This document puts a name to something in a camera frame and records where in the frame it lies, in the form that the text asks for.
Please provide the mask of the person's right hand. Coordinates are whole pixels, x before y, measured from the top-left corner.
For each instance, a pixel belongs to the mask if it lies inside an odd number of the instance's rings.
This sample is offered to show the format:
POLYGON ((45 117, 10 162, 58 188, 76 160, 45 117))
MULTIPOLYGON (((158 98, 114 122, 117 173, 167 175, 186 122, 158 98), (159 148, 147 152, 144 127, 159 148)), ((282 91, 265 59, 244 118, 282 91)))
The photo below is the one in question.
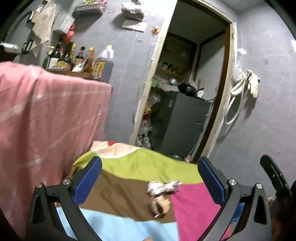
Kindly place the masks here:
POLYGON ((295 240, 295 208, 286 207, 274 198, 267 199, 272 225, 271 240, 295 240))

